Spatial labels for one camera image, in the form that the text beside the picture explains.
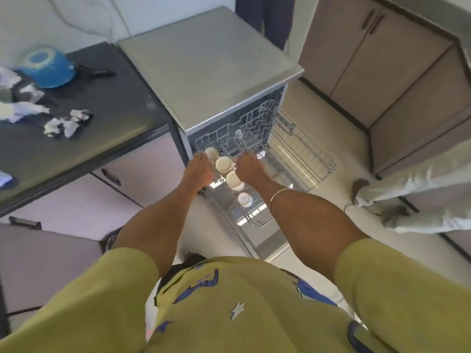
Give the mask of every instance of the countertop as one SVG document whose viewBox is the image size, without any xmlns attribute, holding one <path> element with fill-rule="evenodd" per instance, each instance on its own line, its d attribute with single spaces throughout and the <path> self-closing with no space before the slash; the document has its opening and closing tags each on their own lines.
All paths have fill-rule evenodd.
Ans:
<svg viewBox="0 0 471 353">
<path fill-rule="evenodd" d="M 119 45 L 187 136 L 304 72 L 224 6 Z"/>
<path fill-rule="evenodd" d="M 471 68 L 471 12 L 446 0 L 385 0 L 455 36 Z"/>
<path fill-rule="evenodd" d="M 109 69 L 116 76 L 72 82 L 46 91 L 40 100 L 51 114 L 66 116 L 72 109 L 89 109 L 94 118 L 71 139 L 42 133 L 45 115 L 0 125 L 0 170 L 17 179 L 12 189 L 0 189 L 4 216 L 60 186 L 168 132 L 172 119 L 129 60 L 115 46 L 100 43 L 67 55 L 92 69 Z"/>
</svg>

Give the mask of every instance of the blue bowl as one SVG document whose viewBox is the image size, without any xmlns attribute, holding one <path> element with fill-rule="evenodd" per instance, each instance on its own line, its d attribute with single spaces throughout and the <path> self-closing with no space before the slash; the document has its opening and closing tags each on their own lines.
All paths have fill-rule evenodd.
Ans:
<svg viewBox="0 0 471 353">
<path fill-rule="evenodd" d="M 42 47 L 26 55 L 17 67 L 40 88 L 57 88 L 72 80 L 74 64 L 52 47 Z"/>
</svg>

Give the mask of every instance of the yellow t-shirt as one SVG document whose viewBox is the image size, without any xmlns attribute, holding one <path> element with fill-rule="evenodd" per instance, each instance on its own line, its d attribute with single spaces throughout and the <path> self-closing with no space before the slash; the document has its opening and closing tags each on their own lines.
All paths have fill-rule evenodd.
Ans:
<svg viewBox="0 0 471 353">
<path fill-rule="evenodd" d="M 159 275 L 135 249 L 115 249 L 60 291 L 0 352 L 469 352 L 471 290 L 373 239 L 350 245 L 335 280 L 369 331 L 305 282 L 261 260 L 219 257 Z"/>
</svg>

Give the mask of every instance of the white ceramic cup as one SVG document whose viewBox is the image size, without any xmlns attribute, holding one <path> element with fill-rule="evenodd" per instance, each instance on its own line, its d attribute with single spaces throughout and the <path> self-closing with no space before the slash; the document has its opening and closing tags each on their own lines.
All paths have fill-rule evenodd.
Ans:
<svg viewBox="0 0 471 353">
<path fill-rule="evenodd" d="M 230 189 L 241 191 L 245 187 L 245 183 L 242 182 L 239 177 L 237 177 L 235 171 L 231 171 L 226 176 L 226 182 Z"/>
<path fill-rule="evenodd" d="M 232 162 L 232 159 L 227 156 L 219 157 L 216 161 L 216 170 L 221 174 L 233 171 L 234 163 Z"/>
<path fill-rule="evenodd" d="M 239 195 L 237 196 L 237 200 L 244 208 L 250 207 L 253 203 L 252 196 L 245 192 L 239 193 Z"/>
<path fill-rule="evenodd" d="M 216 150 L 214 147 L 208 147 L 207 149 L 204 150 L 206 155 L 208 156 L 208 160 L 212 163 L 215 164 L 215 162 L 219 158 L 218 150 Z"/>
</svg>

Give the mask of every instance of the hand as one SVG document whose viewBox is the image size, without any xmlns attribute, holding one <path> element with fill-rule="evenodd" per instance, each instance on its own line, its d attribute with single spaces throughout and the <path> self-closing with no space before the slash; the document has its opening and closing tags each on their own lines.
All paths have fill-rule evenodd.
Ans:
<svg viewBox="0 0 471 353">
<path fill-rule="evenodd" d="M 268 180 L 268 175 L 263 168 L 262 162 L 257 159 L 257 155 L 254 153 L 245 152 L 235 161 L 237 164 L 235 172 L 242 182 L 254 187 L 257 181 Z"/>
<path fill-rule="evenodd" d="M 208 156 L 203 153 L 197 153 L 192 160 L 188 162 L 188 166 L 183 173 L 181 186 L 185 190 L 194 191 L 195 193 L 208 186 L 214 179 L 214 169 L 208 160 Z"/>
</svg>

